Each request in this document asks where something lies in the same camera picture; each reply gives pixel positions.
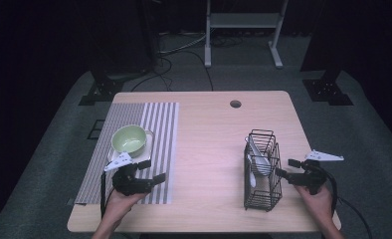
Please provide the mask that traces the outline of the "small white spoon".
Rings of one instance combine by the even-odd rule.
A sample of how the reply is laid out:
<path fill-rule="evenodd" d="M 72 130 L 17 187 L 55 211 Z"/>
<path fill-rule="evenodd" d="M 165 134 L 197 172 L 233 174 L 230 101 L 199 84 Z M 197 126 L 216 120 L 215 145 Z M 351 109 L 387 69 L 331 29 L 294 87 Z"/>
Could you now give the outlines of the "small white spoon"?
<path fill-rule="evenodd" d="M 257 185 L 257 181 L 256 181 L 256 177 L 254 172 L 252 171 L 252 158 L 251 156 L 248 154 L 247 155 L 247 161 L 248 161 L 248 165 L 249 165 L 249 179 L 250 179 L 250 184 L 253 188 L 256 187 Z"/>

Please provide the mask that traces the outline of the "black stand base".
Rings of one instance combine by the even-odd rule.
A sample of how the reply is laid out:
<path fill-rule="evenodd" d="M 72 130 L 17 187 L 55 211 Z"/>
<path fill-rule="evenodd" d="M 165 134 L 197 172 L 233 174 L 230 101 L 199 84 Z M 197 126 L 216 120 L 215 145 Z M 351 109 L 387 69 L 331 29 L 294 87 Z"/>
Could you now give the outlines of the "black stand base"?
<path fill-rule="evenodd" d="M 113 97 L 122 90 L 123 81 L 112 72 L 102 69 L 91 69 L 94 82 L 88 93 L 82 96 L 80 106 L 93 106 L 97 102 L 111 102 Z"/>
<path fill-rule="evenodd" d="M 337 85 L 341 73 L 339 67 L 329 67 L 319 79 L 302 81 L 313 102 L 327 102 L 330 106 L 352 106 L 353 102 Z"/>

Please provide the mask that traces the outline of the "green bowl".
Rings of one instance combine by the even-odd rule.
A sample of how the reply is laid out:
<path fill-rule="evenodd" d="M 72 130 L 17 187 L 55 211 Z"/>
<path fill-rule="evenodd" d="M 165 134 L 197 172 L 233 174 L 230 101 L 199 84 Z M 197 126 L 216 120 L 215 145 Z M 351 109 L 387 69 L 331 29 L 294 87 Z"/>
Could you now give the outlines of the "green bowl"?
<path fill-rule="evenodd" d="M 121 127 L 111 137 L 112 148 L 117 152 L 127 152 L 131 157 L 140 156 L 146 142 L 146 131 L 134 124 Z"/>

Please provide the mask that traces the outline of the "person's right hand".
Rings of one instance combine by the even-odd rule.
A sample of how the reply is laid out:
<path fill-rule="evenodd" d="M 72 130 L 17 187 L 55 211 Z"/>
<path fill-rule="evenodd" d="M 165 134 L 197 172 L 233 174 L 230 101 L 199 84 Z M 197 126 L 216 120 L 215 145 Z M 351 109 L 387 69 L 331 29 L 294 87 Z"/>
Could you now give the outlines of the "person's right hand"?
<path fill-rule="evenodd" d="M 301 196 L 309 215 L 320 230 L 329 229 L 333 226 L 332 196 L 325 185 L 321 186 L 315 195 L 311 195 L 304 186 L 296 186 L 295 190 Z"/>

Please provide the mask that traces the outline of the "grey striped placemat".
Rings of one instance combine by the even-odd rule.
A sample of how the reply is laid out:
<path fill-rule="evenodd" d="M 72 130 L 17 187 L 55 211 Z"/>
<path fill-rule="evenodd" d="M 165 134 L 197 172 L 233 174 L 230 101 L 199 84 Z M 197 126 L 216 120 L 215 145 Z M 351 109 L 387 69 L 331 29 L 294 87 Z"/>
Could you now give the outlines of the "grey striped placemat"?
<path fill-rule="evenodd" d="M 111 137 L 123 126 L 135 124 L 153 132 L 151 166 L 138 170 L 138 178 L 152 178 L 165 173 L 166 180 L 156 185 L 141 204 L 168 204 L 172 201 L 178 103 L 112 104 L 104 121 L 85 178 L 75 199 L 76 204 L 99 204 L 100 179 L 108 164 Z"/>

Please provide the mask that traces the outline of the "black wire basket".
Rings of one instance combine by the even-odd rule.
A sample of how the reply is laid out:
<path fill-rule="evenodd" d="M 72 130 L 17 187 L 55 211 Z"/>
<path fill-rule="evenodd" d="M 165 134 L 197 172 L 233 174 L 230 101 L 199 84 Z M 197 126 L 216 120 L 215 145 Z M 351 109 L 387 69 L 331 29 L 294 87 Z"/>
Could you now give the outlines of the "black wire basket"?
<path fill-rule="evenodd" d="M 255 161 L 252 159 L 252 171 L 255 174 L 257 185 L 255 188 L 251 186 L 247 155 L 249 154 L 251 157 L 253 155 L 246 142 L 243 159 L 245 175 L 244 207 L 246 209 L 251 208 L 271 211 L 283 196 L 281 180 L 276 175 L 276 169 L 282 168 L 279 144 L 277 143 L 276 136 L 272 130 L 253 129 L 247 136 L 249 135 L 253 137 L 258 149 L 271 163 L 272 172 L 269 176 L 257 174 Z"/>

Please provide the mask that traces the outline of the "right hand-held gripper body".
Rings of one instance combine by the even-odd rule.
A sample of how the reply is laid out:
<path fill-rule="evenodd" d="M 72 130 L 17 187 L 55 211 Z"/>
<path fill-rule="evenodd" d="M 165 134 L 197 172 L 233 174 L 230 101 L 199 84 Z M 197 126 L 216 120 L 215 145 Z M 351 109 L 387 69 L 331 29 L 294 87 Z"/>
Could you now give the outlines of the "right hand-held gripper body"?
<path fill-rule="evenodd" d="M 323 169 L 320 164 L 326 161 L 343 161 L 342 155 L 333 155 L 326 152 L 321 152 L 313 149 L 301 161 L 301 168 L 303 173 L 288 173 L 287 181 L 289 184 L 304 186 L 309 190 L 311 195 L 318 193 L 318 190 L 326 181 L 329 181 L 332 190 L 336 191 L 336 180 L 334 177 Z"/>

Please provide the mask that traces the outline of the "white metal stand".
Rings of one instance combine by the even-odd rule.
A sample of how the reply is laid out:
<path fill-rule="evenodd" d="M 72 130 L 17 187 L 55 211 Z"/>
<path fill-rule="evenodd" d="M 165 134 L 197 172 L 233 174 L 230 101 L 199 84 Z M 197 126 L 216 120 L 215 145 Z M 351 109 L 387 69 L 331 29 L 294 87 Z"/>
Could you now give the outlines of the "white metal stand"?
<path fill-rule="evenodd" d="M 211 0 L 207 0 L 204 66 L 212 66 L 211 33 L 216 29 L 274 29 L 274 38 L 268 43 L 275 67 L 282 69 L 283 61 L 277 45 L 290 0 L 282 0 L 277 13 L 212 13 Z"/>

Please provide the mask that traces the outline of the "person's left hand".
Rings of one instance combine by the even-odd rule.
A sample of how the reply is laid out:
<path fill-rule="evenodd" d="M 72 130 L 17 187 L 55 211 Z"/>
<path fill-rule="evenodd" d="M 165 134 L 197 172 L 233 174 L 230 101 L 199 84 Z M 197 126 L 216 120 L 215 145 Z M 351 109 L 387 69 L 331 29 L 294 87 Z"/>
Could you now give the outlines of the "person's left hand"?
<path fill-rule="evenodd" d="M 136 193 L 125 196 L 114 189 L 106 204 L 100 226 L 104 229 L 113 231 L 131 208 L 145 196 L 146 193 Z"/>

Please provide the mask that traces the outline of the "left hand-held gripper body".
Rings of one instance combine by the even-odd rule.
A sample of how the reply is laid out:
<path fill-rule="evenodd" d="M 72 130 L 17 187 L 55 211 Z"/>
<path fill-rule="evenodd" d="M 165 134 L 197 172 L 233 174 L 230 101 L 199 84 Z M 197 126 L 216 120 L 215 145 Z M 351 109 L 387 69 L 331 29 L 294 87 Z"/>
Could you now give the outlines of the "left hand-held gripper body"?
<path fill-rule="evenodd" d="M 154 184 L 152 179 L 137 178 L 139 170 L 137 163 L 127 152 L 122 152 L 120 156 L 109 162 L 103 169 L 104 172 L 114 170 L 111 178 L 113 188 L 125 196 L 136 193 L 149 193 Z"/>

